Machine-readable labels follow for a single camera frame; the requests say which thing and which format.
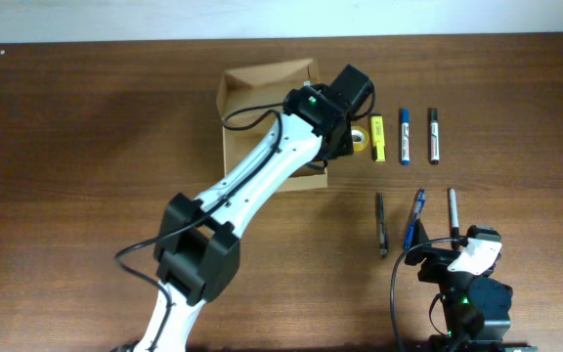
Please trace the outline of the yellow tape roll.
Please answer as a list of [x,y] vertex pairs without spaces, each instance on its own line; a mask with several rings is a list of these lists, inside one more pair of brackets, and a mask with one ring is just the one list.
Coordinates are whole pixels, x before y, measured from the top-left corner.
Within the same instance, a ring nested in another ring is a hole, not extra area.
[[365,128],[361,126],[352,126],[351,137],[353,142],[353,150],[355,152],[361,152],[367,148],[369,142],[369,134]]

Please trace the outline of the yellow highlighter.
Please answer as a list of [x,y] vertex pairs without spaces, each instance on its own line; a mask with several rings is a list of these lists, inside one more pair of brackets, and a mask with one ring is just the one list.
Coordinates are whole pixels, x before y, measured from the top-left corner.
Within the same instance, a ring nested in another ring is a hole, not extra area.
[[386,160],[385,134],[381,115],[375,114],[370,118],[370,132],[372,137],[373,159],[376,162],[384,162]]

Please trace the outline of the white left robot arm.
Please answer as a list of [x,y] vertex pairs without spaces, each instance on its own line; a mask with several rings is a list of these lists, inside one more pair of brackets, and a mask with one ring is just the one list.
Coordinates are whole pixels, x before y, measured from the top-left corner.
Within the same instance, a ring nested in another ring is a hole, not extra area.
[[260,106],[275,122],[227,176],[196,198],[171,199],[157,236],[119,250],[114,260],[151,246],[158,267],[149,277],[158,297],[143,338],[125,351],[183,351],[202,307],[216,299],[238,271],[240,240],[260,207],[297,170],[353,151],[351,123],[375,102],[368,76],[347,65],[331,84],[291,90],[280,103]]

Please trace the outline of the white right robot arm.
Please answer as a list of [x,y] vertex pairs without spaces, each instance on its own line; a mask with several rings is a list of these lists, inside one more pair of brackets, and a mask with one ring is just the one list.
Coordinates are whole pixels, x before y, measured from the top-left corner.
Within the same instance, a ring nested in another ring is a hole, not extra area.
[[511,327],[509,311],[513,289],[491,278],[502,248],[500,234],[488,227],[471,226],[464,237],[450,236],[450,249],[438,248],[420,221],[413,225],[405,263],[419,265],[421,282],[436,284],[432,303],[443,307],[445,332],[431,335],[418,351],[527,352],[537,346],[506,343]]

